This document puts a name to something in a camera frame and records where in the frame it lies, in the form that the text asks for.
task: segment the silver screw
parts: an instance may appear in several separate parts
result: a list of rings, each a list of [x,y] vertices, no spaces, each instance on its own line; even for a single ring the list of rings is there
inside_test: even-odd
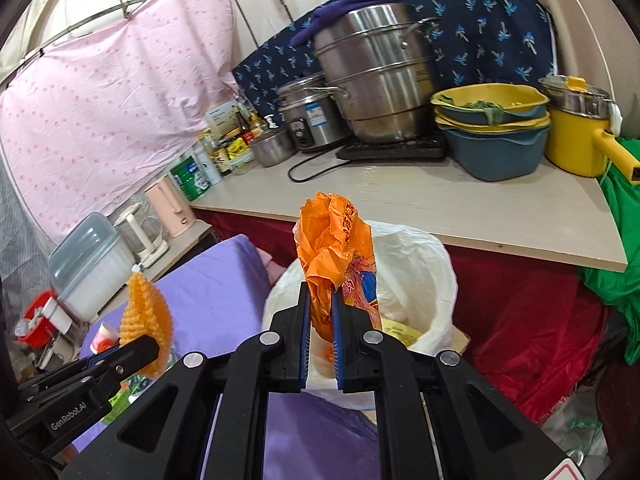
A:
[[[377,330],[369,330],[368,332],[364,333],[362,338],[364,339],[365,343],[377,345],[378,343],[382,343],[382,339],[384,338],[384,336]]]
[[[260,336],[260,342],[263,345],[275,345],[280,341],[280,336],[277,332],[265,332]]]
[[[202,354],[198,354],[197,352],[191,352],[184,356],[182,362],[187,368],[197,368],[204,361],[204,357]]]
[[[445,350],[440,354],[440,361],[447,366],[456,366],[460,362],[460,355],[453,350]]]

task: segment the red and white sticker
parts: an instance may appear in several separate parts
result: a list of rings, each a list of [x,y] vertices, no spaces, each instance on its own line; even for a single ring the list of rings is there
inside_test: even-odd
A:
[[[545,480],[584,480],[584,476],[570,458],[565,458]]]

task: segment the green plastic bag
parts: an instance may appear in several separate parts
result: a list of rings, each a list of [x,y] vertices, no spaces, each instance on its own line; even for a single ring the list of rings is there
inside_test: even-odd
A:
[[[640,140],[618,139],[618,142],[640,158]],[[603,303],[625,316],[629,325],[625,359],[631,365],[640,357],[640,185],[629,184],[612,165],[600,186],[618,226],[628,267],[625,272],[584,268],[582,280]]]

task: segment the purple cloth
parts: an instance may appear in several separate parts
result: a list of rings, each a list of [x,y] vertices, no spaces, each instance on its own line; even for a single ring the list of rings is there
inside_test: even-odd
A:
[[[371,5],[393,4],[401,1],[402,0],[337,0],[332,4],[319,7],[319,9],[314,10],[311,15],[311,24],[297,33],[291,39],[291,44],[293,46],[305,44],[318,32],[327,27],[331,27],[341,17],[352,10],[362,9],[363,7],[369,7]]]
[[[260,332],[269,280],[255,246],[244,235],[219,243],[157,283],[174,316],[178,355],[216,356]],[[124,305],[103,321],[119,327]],[[92,326],[81,356],[98,330]],[[102,423],[75,440],[84,449]],[[359,412],[309,394],[271,394],[264,456],[265,480],[379,478],[375,427]]]

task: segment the red basket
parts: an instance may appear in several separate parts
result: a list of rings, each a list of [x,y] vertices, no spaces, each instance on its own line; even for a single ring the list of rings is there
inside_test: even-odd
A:
[[[24,314],[24,318],[33,319],[36,309],[41,306],[45,306],[50,298],[53,298],[53,292],[50,290],[39,295],[27,309],[27,312]],[[53,336],[56,335],[57,332],[58,330],[56,327],[54,327],[46,317],[42,316],[33,330],[31,330],[31,332],[26,336],[19,337],[18,341],[21,343],[27,343],[31,348],[42,348],[53,338]]]

